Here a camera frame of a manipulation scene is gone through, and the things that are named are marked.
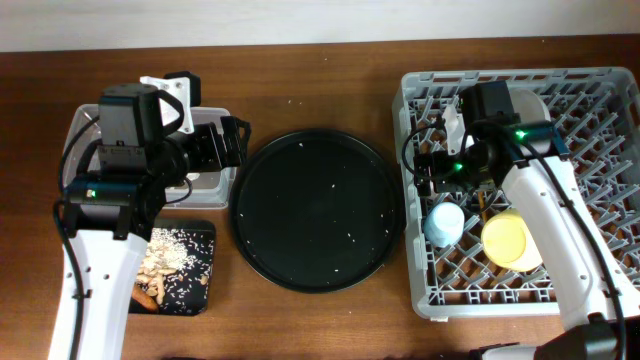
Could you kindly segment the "wooden chopstick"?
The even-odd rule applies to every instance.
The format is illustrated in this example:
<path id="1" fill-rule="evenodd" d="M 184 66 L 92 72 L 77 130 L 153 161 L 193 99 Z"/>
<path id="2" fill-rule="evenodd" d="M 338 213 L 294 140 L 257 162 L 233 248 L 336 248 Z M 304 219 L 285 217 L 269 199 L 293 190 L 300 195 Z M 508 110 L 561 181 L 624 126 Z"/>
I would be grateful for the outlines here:
<path id="1" fill-rule="evenodd" d="M 486 210 L 485 210 L 486 201 L 485 201 L 484 192 L 479 191 L 477 197 L 478 197 L 478 203 L 479 203 L 479 207 L 480 207 L 480 215 L 481 215 L 482 221 L 484 223 L 486 223 L 488 218 L 487 218 L 487 214 L 485 213 L 486 212 Z"/>

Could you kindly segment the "blue cup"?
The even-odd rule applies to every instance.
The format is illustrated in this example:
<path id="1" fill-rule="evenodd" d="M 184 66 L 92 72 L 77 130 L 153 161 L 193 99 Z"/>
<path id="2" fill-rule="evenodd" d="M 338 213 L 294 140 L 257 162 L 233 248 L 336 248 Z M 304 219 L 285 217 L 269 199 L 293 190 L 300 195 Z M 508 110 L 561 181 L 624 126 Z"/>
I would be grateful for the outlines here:
<path id="1" fill-rule="evenodd" d="M 424 221 L 423 233 L 434 247 L 447 247 L 457 243 L 464 230 L 462 209 L 452 202 L 442 202 L 431 209 Z"/>

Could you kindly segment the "yellow bowl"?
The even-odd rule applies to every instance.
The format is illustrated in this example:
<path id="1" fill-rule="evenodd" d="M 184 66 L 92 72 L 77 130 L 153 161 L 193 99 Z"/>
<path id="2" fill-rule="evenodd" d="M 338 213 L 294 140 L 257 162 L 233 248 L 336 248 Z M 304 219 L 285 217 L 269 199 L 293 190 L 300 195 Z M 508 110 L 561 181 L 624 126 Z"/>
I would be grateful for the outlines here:
<path id="1" fill-rule="evenodd" d="M 485 255 L 497 266 L 527 272 L 543 261 L 523 217 L 508 209 L 491 217 L 481 231 Z"/>

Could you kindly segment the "grey plate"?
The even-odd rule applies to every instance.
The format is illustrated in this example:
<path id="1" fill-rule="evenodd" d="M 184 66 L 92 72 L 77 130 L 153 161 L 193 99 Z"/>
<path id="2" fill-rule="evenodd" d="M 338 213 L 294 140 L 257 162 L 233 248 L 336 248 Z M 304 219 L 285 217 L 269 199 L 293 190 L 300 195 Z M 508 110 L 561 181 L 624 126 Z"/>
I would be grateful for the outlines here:
<path id="1" fill-rule="evenodd" d="M 509 90 L 513 109 L 525 124 L 550 122 L 551 115 L 544 101 L 533 91 L 514 88 Z"/>

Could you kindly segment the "orange carrot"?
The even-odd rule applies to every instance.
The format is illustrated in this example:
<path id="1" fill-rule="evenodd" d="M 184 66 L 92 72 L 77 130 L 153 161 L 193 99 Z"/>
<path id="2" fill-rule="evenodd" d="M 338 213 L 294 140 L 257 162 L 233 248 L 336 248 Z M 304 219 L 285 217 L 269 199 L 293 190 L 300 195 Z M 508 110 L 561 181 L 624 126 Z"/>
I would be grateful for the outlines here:
<path id="1" fill-rule="evenodd" d="M 159 306 L 156 303 L 156 301 L 151 296 L 149 296 L 145 291 L 143 291 L 138 285 L 133 286 L 131 297 L 136 303 L 138 303 L 147 312 L 150 312 L 150 313 L 159 312 Z"/>

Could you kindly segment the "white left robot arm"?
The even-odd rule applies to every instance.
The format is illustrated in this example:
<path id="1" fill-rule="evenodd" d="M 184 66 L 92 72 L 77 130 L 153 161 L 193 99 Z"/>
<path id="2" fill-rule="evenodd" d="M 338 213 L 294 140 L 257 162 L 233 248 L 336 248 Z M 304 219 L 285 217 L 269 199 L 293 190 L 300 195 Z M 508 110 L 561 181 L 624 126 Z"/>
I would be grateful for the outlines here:
<path id="1" fill-rule="evenodd" d="M 64 278 L 49 347 L 51 359 L 117 359 L 131 295 L 166 205 L 165 190 L 190 172 L 236 167 L 247 158 L 251 126 L 234 116 L 194 132 L 161 132 L 142 164 L 90 172 L 60 184 L 53 220 L 63 243 Z"/>

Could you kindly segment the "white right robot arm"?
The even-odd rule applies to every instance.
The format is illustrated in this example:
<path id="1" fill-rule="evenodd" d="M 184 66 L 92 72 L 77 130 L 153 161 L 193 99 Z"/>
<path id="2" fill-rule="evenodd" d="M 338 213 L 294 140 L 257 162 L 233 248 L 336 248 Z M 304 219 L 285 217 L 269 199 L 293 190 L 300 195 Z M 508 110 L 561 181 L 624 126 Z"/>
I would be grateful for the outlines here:
<path id="1" fill-rule="evenodd" d="M 497 344 L 473 359 L 636 359 L 639 292 L 621 270 L 578 189 L 569 151 L 548 121 L 472 122 L 455 154 L 417 156 L 434 187 L 502 190 L 526 223 L 554 287 L 564 331 L 543 345 Z"/>

